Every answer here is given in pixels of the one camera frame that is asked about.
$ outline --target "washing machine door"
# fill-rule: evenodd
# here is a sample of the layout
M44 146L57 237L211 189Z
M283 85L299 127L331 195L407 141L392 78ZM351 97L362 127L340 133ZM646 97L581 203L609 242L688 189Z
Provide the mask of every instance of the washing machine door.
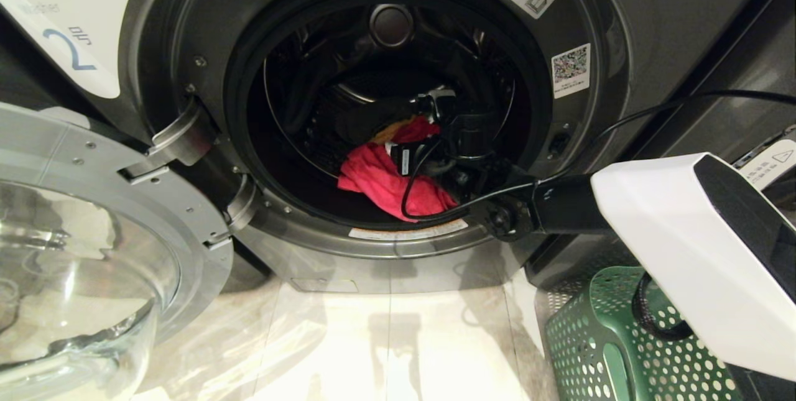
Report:
M131 144L0 103L0 399L128 398L226 282L224 215Z

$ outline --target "red cloth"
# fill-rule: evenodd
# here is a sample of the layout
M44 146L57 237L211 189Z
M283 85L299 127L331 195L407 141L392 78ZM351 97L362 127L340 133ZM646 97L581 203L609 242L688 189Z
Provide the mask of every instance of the red cloth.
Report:
M430 135L440 133L440 126L430 124L425 118L417 118L396 132L394 143L421 141ZM400 203L404 197L409 177L398 174L384 146L376 143L362 144L351 151L341 167L338 188L364 193L379 208L398 219L407 219L401 214ZM407 211L412 214L436 214L456 206L455 200L427 175L418 175L412 184L412 192L407 200Z

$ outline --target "perforated basket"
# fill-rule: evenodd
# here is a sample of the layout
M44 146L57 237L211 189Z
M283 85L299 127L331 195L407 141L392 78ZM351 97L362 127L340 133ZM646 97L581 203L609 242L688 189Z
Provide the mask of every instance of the perforated basket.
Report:
M725 364L696 336L661 341L634 321L631 300L643 273L601 270L546 325L561 401L742 399ZM681 320L654 283L648 299L661 327Z

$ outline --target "orange cloth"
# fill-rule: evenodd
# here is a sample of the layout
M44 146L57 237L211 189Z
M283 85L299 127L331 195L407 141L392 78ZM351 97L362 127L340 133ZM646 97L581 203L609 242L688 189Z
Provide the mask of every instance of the orange cloth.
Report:
M388 141L391 141L392 138L395 136L396 132L398 132L398 129L406 126L407 124L412 123L412 121L414 121L415 118L417 118L417 115L412 115L412 118L403 121L396 121L395 123L390 124L390 126L387 126L386 128L384 128L384 130L376 134L370 140L370 143L384 144L387 143Z

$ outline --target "floor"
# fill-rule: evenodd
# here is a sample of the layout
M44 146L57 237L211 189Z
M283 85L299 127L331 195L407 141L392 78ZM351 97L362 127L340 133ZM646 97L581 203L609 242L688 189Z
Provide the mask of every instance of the floor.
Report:
M154 350L134 401L557 401L535 288L222 293Z

